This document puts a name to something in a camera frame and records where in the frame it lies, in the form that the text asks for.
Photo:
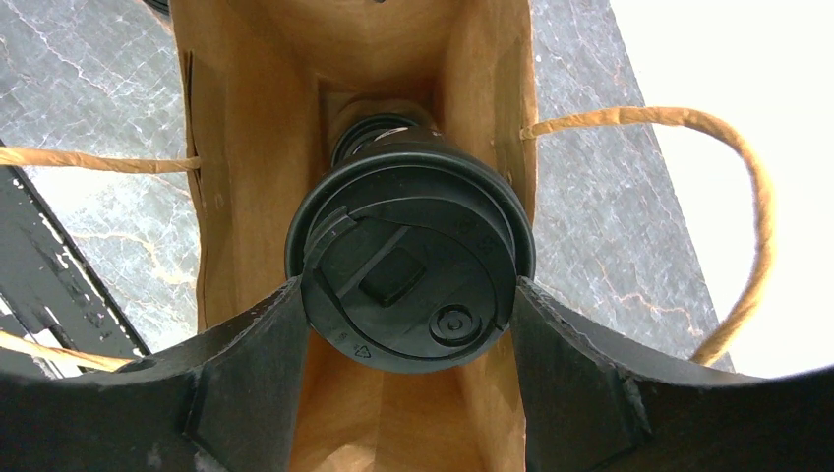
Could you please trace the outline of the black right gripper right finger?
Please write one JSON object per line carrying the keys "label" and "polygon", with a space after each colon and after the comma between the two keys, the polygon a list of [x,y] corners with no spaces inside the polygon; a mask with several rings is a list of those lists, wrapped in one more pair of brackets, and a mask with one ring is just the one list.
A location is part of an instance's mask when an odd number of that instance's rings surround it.
{"label": "black right gripper right finger", "polygon": [[520,278],[511,320],[531,471],[829,471],[833,372],[765,380],[639,344]]}

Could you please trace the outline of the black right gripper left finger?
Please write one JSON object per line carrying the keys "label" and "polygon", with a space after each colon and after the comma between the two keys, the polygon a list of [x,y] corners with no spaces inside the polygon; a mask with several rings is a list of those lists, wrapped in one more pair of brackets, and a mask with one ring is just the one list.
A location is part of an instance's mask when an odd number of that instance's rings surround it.
{"label": "black right gripper left finger", "polygon": [[285,471],[309,328],[298,279],[113,373],[1,378],[5,471]]}

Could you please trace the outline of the black plastic cup lid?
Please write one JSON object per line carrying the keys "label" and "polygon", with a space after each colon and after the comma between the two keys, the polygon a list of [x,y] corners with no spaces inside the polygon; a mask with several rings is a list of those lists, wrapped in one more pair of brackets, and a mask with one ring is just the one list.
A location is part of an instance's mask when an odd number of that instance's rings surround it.
{"label": "black plastic cup lid", "polygon": [[332,146],[330,163],[336,166],[391,130],[418,125],[416,120],[396,113],[378,113],[360,118],[349,126]]}
{"label": "black plastic cup lid", "polygon": [[285,241],[310,325],[368,367],[433,373],[505,334],[516,281],[535,272],[511,185],[431,128],[391,130],[333,166]]}

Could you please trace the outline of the brown paper bag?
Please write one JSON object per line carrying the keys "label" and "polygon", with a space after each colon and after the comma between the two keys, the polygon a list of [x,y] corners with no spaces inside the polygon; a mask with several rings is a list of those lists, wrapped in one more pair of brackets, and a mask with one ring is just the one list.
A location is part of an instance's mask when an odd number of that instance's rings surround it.
{"label": "brown paper bag", "polygon": [[[685,126],[732,147],[756,198],[751,279],[691,363],[711,368],[759,303],[773,258],[771,184],[727,123],[687,108],[615,107],[539,121],[525,1],[174,1],[187,159],[115,161],[6,148],[7,162],[118,172],[185,170],[201,232],[203,333],[291,279],[296,211],[358,119],[396,113],[487,164],[531,223],[536,140],[570,128]],[[363,365],[309,328],[285,471],[531,471],[511,320],[473,361],[425,374]]]}

